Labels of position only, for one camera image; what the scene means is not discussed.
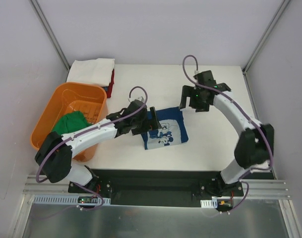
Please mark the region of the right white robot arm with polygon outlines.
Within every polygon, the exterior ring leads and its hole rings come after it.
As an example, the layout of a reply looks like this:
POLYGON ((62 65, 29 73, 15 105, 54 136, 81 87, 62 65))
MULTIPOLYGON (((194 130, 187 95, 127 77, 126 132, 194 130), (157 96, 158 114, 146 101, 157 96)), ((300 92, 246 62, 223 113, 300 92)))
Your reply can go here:
POLYGON ((249 116, 231 98, 230 87, 214 80, 212 71, 197 71, 193 78, 194 86, 182 88, 180 109, 187 106, 187 98, 190 99, 189 107, 196 112, 207 112, 214 106, 227 118, 239 137, 234 159, 205 185, 208 194, 225 196, 250 172, 259 170, 265 162, 273 162, 274 128, 249 116))

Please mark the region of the blue t shirt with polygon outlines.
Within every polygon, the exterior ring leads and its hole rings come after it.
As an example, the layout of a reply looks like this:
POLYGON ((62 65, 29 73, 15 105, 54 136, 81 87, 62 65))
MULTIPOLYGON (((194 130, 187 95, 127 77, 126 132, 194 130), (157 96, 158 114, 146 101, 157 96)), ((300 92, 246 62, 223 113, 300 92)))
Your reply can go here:
POLYGON ((156 111, 160 127, 141 135, 144 149, 159 149, 188 142, 182 111, 178 107, 156 111))

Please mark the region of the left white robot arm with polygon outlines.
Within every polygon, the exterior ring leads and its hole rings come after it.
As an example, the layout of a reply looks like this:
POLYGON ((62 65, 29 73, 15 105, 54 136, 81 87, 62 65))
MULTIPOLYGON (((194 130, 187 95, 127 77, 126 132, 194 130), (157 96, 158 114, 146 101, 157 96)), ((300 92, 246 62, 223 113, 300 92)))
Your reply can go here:
POLYGON ((144 134, 160 127, 154 107, 148 108, 138 99, 116 113, 106 116, 100 122, 76 132, 59 135, 53 131, 47 135, 35 161, 37 173, 46 178, 36 177, 38 183, 57 183, 64 179, 80 186, 87 193, 95 193, 100 185, 98 177, 88 166, 81 166, 72 160, 75 156, 98 143, 128 134, 144 134))

